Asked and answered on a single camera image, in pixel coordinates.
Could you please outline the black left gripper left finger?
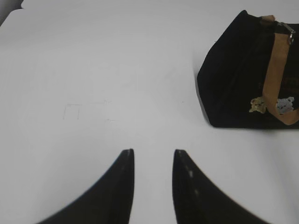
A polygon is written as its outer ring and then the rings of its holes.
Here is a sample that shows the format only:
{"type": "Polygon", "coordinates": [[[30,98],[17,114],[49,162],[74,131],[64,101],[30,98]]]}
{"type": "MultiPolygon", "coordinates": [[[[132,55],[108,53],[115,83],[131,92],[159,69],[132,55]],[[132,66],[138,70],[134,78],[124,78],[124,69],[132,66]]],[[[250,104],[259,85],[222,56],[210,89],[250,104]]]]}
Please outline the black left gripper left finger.
{"type": "Polygon", "coordinates": [[[106,173],[75,201],[41,224],[128,224],[134,198],[135,155],[121,151],[106,173]]]}

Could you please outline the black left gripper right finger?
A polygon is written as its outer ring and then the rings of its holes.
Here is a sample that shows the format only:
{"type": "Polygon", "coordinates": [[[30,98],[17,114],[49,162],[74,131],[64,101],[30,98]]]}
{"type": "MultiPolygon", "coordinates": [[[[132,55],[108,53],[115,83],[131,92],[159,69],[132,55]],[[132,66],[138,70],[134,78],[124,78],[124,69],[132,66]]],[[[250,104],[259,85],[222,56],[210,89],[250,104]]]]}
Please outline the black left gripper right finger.
{"type": "Polygon", "coordinates": [[[179,224],[264,224],[221,191],[185,150],[174,152],[172,198],[179,224]]]}

